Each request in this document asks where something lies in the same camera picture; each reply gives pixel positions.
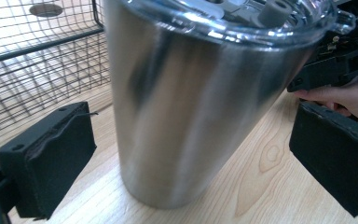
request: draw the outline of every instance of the metal wire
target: metal wire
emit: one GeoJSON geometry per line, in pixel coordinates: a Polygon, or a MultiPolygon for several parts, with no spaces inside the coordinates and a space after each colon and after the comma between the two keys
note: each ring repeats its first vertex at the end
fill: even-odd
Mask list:
{"type": "Polygon", "coordinates": [[[0,131],[109,83],[101,9],[99,1],[0,0],[0,131]],[[34,6],[49,17],[31,14],[34,6]]]}

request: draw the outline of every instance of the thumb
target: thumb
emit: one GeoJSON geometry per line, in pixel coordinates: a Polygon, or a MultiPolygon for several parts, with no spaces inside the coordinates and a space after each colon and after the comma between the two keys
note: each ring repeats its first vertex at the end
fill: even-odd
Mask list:
{"type": "Polygon", "coordinates": [[[345,90],[337,87],[321,87],[310,91],[295,91],[295,96],[308,101],[336,102],[345,101],[345,90]]]}

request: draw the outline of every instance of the silver tumbler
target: silver tumbler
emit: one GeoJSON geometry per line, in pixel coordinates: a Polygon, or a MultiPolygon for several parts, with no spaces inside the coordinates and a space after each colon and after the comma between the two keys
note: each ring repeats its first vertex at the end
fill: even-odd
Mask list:
{"type": "Polygon", "coordinates": [[[200,196],[325,32],[354,27],[329,0],[274,1],[104,1],[120,169],[136,199],[200,196]]]}

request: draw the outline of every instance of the light wood surface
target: light wood surface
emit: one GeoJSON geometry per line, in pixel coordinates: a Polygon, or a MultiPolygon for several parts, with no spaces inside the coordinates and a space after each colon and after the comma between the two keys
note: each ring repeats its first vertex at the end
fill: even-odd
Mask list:
{"type": "MultiPolygon", "coordinates": [[[[284,93],[211,186],[175,210],[138,203],[119,175],[110,91],[89,96],[97,150],[47,223],[358,223],[302,167],[288,147],[296,99],[284,93]]],[[[10,212],[13,223],[30,223],[10,212]]]]}

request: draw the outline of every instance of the human hand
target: human hand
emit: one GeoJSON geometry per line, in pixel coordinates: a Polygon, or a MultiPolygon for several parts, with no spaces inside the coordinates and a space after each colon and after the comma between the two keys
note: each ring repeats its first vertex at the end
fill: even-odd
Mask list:
{"type": "Polygon", "coordinates": [[[343,87],[321,87],[311,91],[295,91],[294,94],[304,100],[323,102],[344,116],[353,114],[358,118],[358,78],[343,87]]]}

